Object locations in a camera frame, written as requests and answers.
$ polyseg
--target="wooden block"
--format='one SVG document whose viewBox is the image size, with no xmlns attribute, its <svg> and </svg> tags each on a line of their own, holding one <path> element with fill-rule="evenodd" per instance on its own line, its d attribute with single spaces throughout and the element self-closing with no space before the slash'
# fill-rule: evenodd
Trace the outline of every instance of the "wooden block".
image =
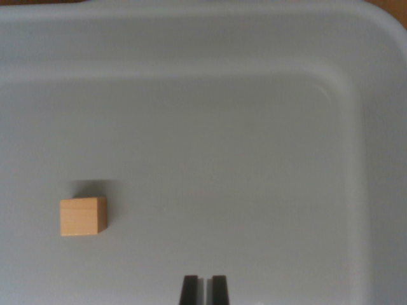
<svg viewBox="0 0 407 305">
<path fill-rule="evenodd" d="M 407 1 L 406 0 L 366 0 L 378 6 L 396 18 L 407 29 Z"/>
<path fill-rule="evenodd" d="M 95 235 L 107 228 L 105 197 L 75 198 L 60 202 L 61 236 Z"/>
</svg>

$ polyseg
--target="wooden cube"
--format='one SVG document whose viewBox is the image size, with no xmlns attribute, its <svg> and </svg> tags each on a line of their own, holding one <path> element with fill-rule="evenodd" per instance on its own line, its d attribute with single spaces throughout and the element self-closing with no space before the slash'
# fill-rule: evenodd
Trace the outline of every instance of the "wooden cube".
<svg viewBox="0 0 407 305">
<path fill-rule="evenodd" d="M 95 235 L 107 228 L 106 198 L 61 200 L 60 220 L 61 236 Z"/>
</svg>

